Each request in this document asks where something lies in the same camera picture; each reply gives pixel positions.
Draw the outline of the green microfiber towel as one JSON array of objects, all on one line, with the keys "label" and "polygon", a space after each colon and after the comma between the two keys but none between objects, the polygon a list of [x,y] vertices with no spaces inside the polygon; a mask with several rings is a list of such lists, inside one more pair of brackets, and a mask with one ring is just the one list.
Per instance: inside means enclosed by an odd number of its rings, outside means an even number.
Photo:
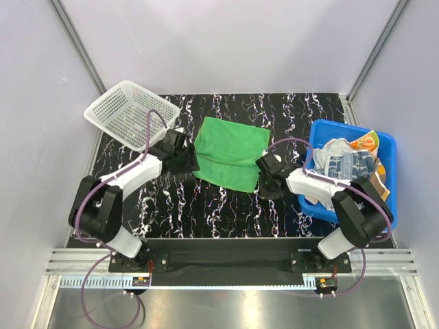
[{"label": "green microfiber towel", "polygon": [[199,166],[193,174],[216,186],[251,193],[259,179],[256,161],[269,141],[267,129],[205,117],[193,142]]}]

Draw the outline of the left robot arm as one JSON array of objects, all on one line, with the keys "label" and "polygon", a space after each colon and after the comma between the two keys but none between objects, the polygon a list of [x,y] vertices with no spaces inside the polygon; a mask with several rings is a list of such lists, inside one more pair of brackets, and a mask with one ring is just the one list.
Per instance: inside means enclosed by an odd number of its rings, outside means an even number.
[{"label": "left robot arm", "polygon": [[189,136],[182,128],[168,129],[163,139],[130,164],[100,178],[92,175],[83,178],[69,214],[69,225],[79,240],[107,247],[115,265],[133,271],[147,269],[152,264],[147,243],[123,227],[123,202],[162,175],[198,169],[195,147]]}]

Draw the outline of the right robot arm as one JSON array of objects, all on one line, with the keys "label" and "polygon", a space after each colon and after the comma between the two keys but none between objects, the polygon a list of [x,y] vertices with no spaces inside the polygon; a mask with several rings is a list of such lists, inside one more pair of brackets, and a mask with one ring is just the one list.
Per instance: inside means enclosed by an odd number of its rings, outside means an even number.
[{"label": "right robot arm", "polygon": [[256,165],[261,198],[278,199],[289,191],[326,203],[335,211],[339,228],[305,254],[308,269],[331,271],[336,258],[378,241],[384,231],[390,233],[394,217],[368,179],[332,180],[303,167],[288,167],[274,154],[263,154]]}]

